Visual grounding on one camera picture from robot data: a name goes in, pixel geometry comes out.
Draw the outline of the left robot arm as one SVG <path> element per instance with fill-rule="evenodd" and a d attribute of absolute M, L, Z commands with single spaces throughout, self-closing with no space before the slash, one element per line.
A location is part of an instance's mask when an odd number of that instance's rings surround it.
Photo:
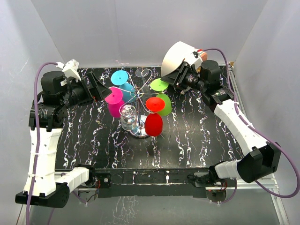
<path fill-rule="evenodd" d="M 79 164 L 67 174 L 55 178 L 57 146 L 67 109 L 101 101 L 112 91 L 98 81 L 93 72 L 87 74 L 90 86 L 78 74 L 67 77 L 64 72 L 47 72 L 41 78 L 42 91 L 30 110 L 30 166 L 22 192 L 16 194 L 15 202 L 63 208 L 70 193 L 84 184 L 92 187 L 97 176 L 91 165 Z"/>

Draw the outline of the red wine glass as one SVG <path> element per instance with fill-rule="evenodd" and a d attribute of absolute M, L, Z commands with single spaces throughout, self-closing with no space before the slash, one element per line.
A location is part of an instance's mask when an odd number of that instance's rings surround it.
<path fill-rule="evenodd" d="M 146 107 L 152 112 L 146 118 L 146 134 L 149 136 L 158 136 L 163 130 L 163 120 L 158 112 L 164 109 L 165 102 L 159 97 L 151 97 L 146 101 Z"/>

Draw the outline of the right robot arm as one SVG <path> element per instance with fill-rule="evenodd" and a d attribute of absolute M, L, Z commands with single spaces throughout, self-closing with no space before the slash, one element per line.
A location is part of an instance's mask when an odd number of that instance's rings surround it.
<path fill-rule="evenodd" d="M 233 94 L 221 85 L 220 74 L 221 69 L 213 60 L 202 62 L 199 72 L 194 65 L 185 61 L 163 63 L 161 67 L 162 81 L 179 90 L 191 88 L 200 91 L 203 102 L 225 123 L 240 145 L 243 159 L 211 166 L 210 183 L 220 186 L 226 178 L 242 179 L 251 183 L 277 171 L 281 152 L 240 119 L 243 114 L 234 108 L 237 103 Z"/>

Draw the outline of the green wine glass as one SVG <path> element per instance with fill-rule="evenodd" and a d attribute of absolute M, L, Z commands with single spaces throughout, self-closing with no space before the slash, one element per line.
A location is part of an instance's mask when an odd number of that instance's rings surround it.
<path fill-rule="evenodd" d="M 157 97 L 161 98 L 165 102 L 165 107 L 158 111 L 158 114 L 162 117 L 167 116 L 172 111 L 172 104 L 170 98 L 165 94 L 169 84 L 162 81 L 160 78 L 153 80 L 150 83 L 152 90 L 158 92 Z"/>

